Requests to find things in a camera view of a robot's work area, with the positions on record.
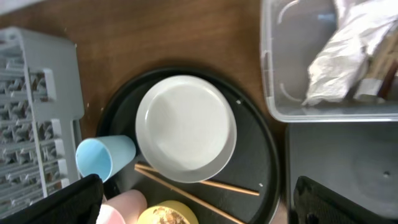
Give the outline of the pink plastic cup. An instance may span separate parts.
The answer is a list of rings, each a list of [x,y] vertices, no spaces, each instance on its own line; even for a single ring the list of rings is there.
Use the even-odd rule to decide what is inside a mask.
[[[146,208],[145,196],[138,190],[128,190],[101,204],[96,224],[136,224]]]

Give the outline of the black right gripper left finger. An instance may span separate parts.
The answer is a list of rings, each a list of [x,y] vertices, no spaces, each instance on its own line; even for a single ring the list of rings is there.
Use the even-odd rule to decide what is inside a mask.
[[[91,174],[1,220],[2,224],[96,223],[103,182]]]

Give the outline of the yellow plastic bowl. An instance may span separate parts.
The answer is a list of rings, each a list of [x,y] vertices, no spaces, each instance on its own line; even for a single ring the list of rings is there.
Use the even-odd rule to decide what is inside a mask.
[[[168,200],[146,209],[137,224],[199,224],[198,218],[185,204]]]

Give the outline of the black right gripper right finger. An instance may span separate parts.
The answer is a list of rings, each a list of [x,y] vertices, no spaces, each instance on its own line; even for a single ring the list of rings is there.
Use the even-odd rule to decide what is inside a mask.
[[[298,224],[392,223],[306,176],[297,179],[293,201],[293,222]]]

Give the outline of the light blue plastic cup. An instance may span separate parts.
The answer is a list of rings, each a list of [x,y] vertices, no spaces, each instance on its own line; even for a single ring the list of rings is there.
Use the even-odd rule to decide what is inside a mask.
[[[96,174],[106,182],[136,156],[133,140],[125,135],[103,136],[83,140],[76,149],[75,160],[82,177]]]

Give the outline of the gold snack wrapper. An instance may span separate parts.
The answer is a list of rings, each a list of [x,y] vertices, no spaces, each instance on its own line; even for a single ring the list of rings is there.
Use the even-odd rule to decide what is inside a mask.
[[[378,45],[370,66],[359,82],[354,99],[360,102],[383,103],[397,71],[397,28],[389,31]]]

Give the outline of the white napkin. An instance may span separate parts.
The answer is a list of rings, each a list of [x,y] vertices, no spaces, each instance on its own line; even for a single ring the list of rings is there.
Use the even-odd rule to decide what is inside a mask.
[[[397,0],[334,0],[337,30],[308,67],[303,105],[341,102],[397,20]]]

